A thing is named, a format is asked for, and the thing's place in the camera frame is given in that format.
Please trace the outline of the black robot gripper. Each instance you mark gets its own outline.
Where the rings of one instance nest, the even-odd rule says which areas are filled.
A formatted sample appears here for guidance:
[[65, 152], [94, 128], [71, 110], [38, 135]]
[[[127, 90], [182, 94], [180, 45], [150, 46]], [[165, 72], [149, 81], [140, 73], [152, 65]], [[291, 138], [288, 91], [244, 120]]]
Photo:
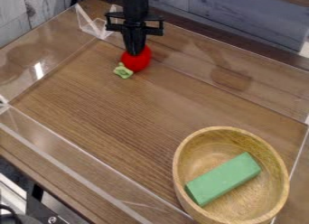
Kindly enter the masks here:
[[162, 36], [165, 19], [149, 12], [149, 0], [122, 0], [123, 10], [106, 13], [106, 29], [122, 32], [129, 54], [138, 55], [146, 43], [146, 35]]

